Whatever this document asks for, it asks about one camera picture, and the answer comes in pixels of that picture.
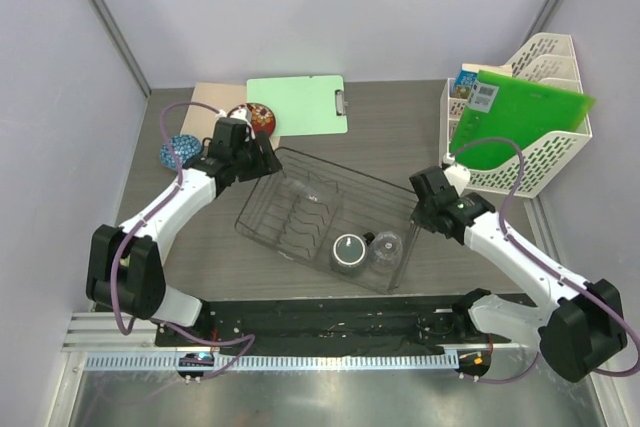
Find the red floral plate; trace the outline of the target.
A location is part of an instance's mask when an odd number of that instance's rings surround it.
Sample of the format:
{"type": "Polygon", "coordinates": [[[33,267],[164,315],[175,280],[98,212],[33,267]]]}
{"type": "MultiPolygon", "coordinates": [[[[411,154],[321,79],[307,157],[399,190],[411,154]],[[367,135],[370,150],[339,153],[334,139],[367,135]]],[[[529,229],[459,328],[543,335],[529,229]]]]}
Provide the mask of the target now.
{"type": "Polygon", "coordinates": [[[271,137],[273,135],[276,128],[276,117],[274,112],[269,107],[264,104],[255,102],[243,103],[237,106],[247,107],[251,111],[251,123],[254,129],[254,133],[264,132],[268,137],[271,137]]]}

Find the blue patterned bowl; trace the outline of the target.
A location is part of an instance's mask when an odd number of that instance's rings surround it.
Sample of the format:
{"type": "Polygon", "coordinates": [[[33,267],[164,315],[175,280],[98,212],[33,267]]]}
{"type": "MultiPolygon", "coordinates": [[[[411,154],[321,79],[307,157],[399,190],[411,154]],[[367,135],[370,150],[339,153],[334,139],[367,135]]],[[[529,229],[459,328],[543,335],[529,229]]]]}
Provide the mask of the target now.
{"type": "MultiPolygon", "coordinates": [[[[201,141],[190,134],[172,136],[170,138],[170,144],[181,165],[199,154],[202,149],[201,141]]],[[[175,159],[171,155],[167,143],[164,143],[160,149],[159,160],[164,167],[173,171],[177,170],[175,159]]]]}

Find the clear glass tumbler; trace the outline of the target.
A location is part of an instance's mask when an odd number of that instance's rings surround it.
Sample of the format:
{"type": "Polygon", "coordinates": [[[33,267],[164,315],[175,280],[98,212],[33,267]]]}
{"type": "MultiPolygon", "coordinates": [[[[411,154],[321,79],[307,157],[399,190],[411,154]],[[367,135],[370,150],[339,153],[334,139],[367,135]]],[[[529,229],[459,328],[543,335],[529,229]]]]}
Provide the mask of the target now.
{"type": "Polygon", "coordinates": [[[393,272],[403,258],[402,237],[393,231],[378,233],[369,243],[367,265],[379,274],[393,272]]]}

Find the black wire dish rack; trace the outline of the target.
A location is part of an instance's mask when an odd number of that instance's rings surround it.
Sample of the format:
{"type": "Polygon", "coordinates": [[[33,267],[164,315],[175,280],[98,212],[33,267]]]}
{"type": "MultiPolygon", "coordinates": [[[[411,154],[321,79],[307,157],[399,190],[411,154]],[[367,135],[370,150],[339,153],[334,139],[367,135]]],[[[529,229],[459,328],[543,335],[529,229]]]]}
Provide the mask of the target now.
{"type": "Polygon", "coordinates": [[[282,171],[259,179],[235,222],[238,233],[282,256],[319,272],[379,294],[395,290],[404,275],[418,228],[411,219],[417,202],[407,188],[291,148],[276,155],[282,171]],[[315,204],[291,192],[288,176],[311,180],[334,194],[327,204],[315,204]],[[403,240],[403,258],[391,273],[370,267],[351,278],[331,270],[330,248],[345,233],[364,235],[393,231],[403,240]]]}

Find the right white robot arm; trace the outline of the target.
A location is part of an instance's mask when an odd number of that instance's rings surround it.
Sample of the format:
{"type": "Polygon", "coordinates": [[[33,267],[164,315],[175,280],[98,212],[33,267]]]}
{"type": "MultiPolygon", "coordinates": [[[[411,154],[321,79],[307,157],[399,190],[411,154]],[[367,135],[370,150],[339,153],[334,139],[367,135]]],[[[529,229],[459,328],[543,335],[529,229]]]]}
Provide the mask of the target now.
{"type": "Polygon", "coordinates": [[[481,195],[465,192],[468,171],[458,165],[424,169],[410,178],[412,213],[420,228],[453,239],[489,260],[530,298],[526,306],[487,290],[465,295],[451,318],[465,342],[493,334],[534,348],[556,374],[578,382],[624,350],[618,289],[566,269],[511,227],[481,195]]]}

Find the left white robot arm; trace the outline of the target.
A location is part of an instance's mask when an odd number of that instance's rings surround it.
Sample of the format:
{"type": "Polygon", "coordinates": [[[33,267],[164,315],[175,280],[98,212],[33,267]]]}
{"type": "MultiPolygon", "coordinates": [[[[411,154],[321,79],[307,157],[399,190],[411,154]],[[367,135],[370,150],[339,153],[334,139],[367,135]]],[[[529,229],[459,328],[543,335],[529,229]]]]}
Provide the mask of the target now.
{"type": "Polygon", "coordinates": [[[178,325],[190,345],[213,332],[205,302],[170,287],[163,264],[179,231],[234,182],[282,169],[269,136],[245,120],[222,118],[202,151],[181,166],[176,179],[136,216],[119,226],[101,225],[92,235],[87,297],[142,320],[178,325]]]}

